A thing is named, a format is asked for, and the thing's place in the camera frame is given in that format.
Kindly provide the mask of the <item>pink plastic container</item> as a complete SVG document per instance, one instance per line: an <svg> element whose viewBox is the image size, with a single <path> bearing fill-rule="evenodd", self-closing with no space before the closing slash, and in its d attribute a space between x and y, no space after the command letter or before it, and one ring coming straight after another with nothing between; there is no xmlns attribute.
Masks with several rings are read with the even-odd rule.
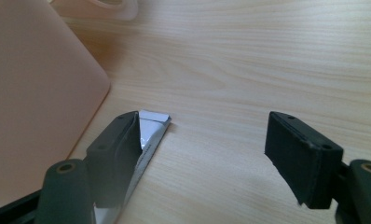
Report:
<svg viewBox="0 0 371 224"><path fill-rule="evenodd" d="M138 13L138 0L51 0L50 5L64 17L130 21Z"/></svg>

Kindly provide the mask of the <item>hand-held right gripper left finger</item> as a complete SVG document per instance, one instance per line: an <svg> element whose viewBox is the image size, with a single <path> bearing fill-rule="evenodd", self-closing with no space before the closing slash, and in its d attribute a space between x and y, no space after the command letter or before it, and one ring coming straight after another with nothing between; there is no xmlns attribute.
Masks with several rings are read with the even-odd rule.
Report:
<svg viewBox="0 0 371 224"><path fill-rule="evenodd" d="M142 154L139 113L120 115L87 148L87 156L48 168L34 224L96 224L97 208L118 208Z"/></svg>

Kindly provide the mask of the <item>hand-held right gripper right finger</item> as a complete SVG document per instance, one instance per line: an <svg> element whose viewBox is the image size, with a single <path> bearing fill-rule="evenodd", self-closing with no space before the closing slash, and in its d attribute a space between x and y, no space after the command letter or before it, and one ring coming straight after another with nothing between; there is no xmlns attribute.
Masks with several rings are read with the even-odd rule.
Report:
<svg viewBox="0 0 371 224"><path fill-rule="evenodd" d="M268 116L265 154L309 209L337 202L337 224L371 224L371 161L342 161L344 149L302 120Z"/></svg>

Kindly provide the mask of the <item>pink plastic board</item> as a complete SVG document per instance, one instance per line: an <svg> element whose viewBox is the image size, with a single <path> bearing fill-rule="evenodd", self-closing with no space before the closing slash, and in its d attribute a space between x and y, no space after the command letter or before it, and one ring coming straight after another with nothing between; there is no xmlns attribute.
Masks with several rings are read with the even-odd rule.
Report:
<svg viewBox="0 0 371 224"><path fill-rule="evenodd" d="M47 0L0 0L0 207L40 189L109 87Z"/></svg>

